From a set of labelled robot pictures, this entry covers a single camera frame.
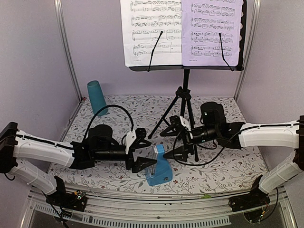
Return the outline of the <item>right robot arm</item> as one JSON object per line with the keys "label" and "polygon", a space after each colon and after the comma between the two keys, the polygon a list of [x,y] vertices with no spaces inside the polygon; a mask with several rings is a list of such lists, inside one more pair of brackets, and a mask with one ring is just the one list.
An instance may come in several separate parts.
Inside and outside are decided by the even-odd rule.
{"label": "right robot arm", "polygon": [[304,170],[304,118],[287,123],[253,124],[245,122],[228,123],[224,108],[216,102],[200,106],[202,126],[191,128],[182,116],[171,116],[170,125],[161,132],[162,137],[181,138],[183,146],[165,153],[167,159],[174,159],[186,165],[188,155],[194,146],[216,140],[223,149],[242,149],[254,146],[281,146],[293,149],[287,158],[271,171],[258,176],[250,192],[231,197],[229,206],[233,212],[269,204],[269,193]]}

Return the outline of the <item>sheet music booklet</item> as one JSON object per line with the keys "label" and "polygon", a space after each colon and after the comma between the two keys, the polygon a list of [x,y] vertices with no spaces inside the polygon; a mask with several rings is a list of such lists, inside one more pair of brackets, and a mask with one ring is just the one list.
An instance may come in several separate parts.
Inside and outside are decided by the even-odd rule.
{"label": "sheet music booklet", "polygon": [[122,0],[121,21],[127,67],[182,64],[179,0]]}

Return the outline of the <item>purple sheet music page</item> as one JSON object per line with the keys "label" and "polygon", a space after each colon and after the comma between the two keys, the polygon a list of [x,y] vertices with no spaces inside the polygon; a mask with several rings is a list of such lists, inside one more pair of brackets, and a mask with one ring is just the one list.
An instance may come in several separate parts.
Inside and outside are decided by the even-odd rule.
{"label": "purple sheet music page", "polygon": [[242,0],[183,0],[182,64],[237,66],[243,6]]}

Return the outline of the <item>blue metronome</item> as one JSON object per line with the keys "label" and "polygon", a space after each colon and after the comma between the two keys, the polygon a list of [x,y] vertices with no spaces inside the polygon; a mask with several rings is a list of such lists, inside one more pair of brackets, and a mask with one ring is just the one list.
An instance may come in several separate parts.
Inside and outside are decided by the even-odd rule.
{"label": "blue metronome", "polygon": [[145,169],[145,177],[149,186],[157,186],[172,181],[173,173],[171,165],[163,156],[165,149],[162,144],[153,146],[152,157],[156,164]]}

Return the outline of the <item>black music stand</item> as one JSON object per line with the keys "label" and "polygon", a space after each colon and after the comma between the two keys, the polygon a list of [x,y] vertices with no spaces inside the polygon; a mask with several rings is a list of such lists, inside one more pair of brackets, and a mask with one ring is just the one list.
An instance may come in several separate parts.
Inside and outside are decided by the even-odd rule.
{"label": "black music stand", "polygon": [[[243,71],[243,52],[244,52],[244,46],[245,42],[240,41],[239,42],[239,50],[238,50],[238,63],[235,66],[231,65],[225,65],[225,66],[183,66],[183,65],[163,65],[163,66],[132,66],[130,67],[130,70],[135,71],[135,72],[143,72],[143,71],[148,71],[151,69],[152,71],[156,70],[183,70],[183,85],[179,86],[178,89],[175,92],[175,98],[165,111],[165,113],[162,115],[161,119],[158,121],[152,132],[148,135],[148,139],[151,139],[156,130],[159,128],[161,123],[165,122],[168,126],[170,126],[170,121],[168,122],[166,120],[166,116],[169,114],[169,111],[173,108],[175,103],[178,101],[178,99],[181,99],[181,108],[180,108],[180,116],[183,116],[186,118],[189,123],[191,130],[194,129],[194,116],[193,116],[193,111],[191,107],[191,95],[190,95],[190,90],[188,89],[188,84],[189,84],[189,75],[190,75],[190,70],[192,69],[206,69],[206,70],[230,70],[230,71]],[[195,136],[193,139],[191,138],[191,142],[193,143],[193,149],[194,149],[194,156],[195,156],[195,161],[199,160],[198,157],[198,151],[197,147],[200,146],[205,139],[213,140],[216,137],[216,131],[215,128],[207,129],[205,126],[198,127],[198,130],[200,130],[201,133],[203,133],[203,136],[200,137],[200,135]]]}

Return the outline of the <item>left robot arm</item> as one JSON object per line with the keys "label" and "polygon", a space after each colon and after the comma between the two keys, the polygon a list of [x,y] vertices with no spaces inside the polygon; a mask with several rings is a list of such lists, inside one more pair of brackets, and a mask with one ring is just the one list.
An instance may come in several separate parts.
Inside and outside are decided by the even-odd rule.
{"label": "left robot arm", "polygon": [[145,139],[146,130],[138,128],[126,134],[123,143],[113,138],[110,126],[99,124],[89,129],[82,142],[56,142],[34,137],[10,122],[0,133],[0,172],[15,175],[28,185],[40,189],[46,202],[62,209],[83,212],[87,197],[82,190],[68,193],[64,181],[51,176],[28,161],[29,158],[56,163],[74,170],[93,168],[96,162],[123,161],[127,170],[138,173],[157,163],[156,159],[137,157],[137,149],[146,148],[151,142]]}

